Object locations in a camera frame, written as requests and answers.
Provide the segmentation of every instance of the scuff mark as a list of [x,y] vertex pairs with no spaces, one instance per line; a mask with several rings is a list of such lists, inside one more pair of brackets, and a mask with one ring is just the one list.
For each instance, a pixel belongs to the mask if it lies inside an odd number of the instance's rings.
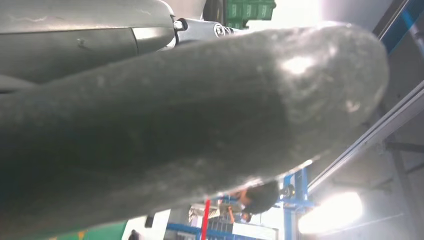
[[148,11],[144,11],[144,10],[143,10],[143,9],[141,9],[141,8],[136,8],[135,10],[136,10],[137,12],[139,12],[139,13],[152,15],[150,12],[148,12]]
[[45,21],[47,19],[47,16],[43,16],[43,17],[40,17],[40,18],[15,17],[15,16],[10,15],[10,14],[8,16],[10,18],[10,21],[12,21],[12,22],[29,21],[29,22],[37,23],[37,22]]

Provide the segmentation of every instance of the person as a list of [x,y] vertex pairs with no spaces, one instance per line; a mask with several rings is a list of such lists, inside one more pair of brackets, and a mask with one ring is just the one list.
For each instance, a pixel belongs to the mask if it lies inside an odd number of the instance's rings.
[[[264,185],[250,187],[241,191],[230,193],[237,199],[236,203],[218,203],[209,207],[208,219],[230,215],[231,223],[249,223],[252,215],[268,211],[280,197],[280,189],[277,181],[271,181]],[[188,213],[188,221],[195,216],[202,217],[205,214],[204,204],[192,204]]]

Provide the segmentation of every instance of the metal pipe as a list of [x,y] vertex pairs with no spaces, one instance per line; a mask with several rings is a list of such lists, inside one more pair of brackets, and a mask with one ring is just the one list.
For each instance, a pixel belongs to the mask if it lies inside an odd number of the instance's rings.
[[386,34],[389,31],[390,27],[401,16],[402,12],[408,6],[409,2],[410,2],[410,0],[403,0],[403,2],[400,4],[400,6],[398,7],[398,9],[394,13],[394,15],[390,18],[390,21],[384,27],[383,31],[378,35],[378,39],[382,40],[386,36]]
[[206,234],[208,233],[208,222],[209,222],[209,207],[211,206],[211,200],[206,200],[204,207],[203,222],[201,223],[201,240],[206,240]]
[[388,113],[380,118],[333,163],[314,178],[308,185],[309,194],[313,193],[319,184],[328,179],[335,171],[350,160],[368,149],[373,144],[381,142],[391,133],[411,120],[424,109],[424,81],[416,86],[408,95],[398,102]]

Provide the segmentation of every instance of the bright light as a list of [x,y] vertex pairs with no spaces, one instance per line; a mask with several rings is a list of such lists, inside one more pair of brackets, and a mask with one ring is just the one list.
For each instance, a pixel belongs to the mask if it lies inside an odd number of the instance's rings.
[[321,206],[299,219],[302,234],[318,234],[346,226],[362,215],[362,202],[356,192],[346,192],[325,200]]

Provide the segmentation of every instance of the aluminum rail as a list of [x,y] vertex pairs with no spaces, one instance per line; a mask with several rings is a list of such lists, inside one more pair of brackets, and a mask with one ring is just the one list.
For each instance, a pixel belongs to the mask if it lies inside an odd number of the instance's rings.
[[308,185],[308,192],[312,193],[319,184],[324,182],[335,171],[341,168],[350,160],[355,159],[357,154],[365,151],[373,144],[376,144],[414,118],[424,109],[424,81],[415,87],[388,113],[377,121],[368,131],[366,131],[353,145],[344,151],[330,166],[321,172]]

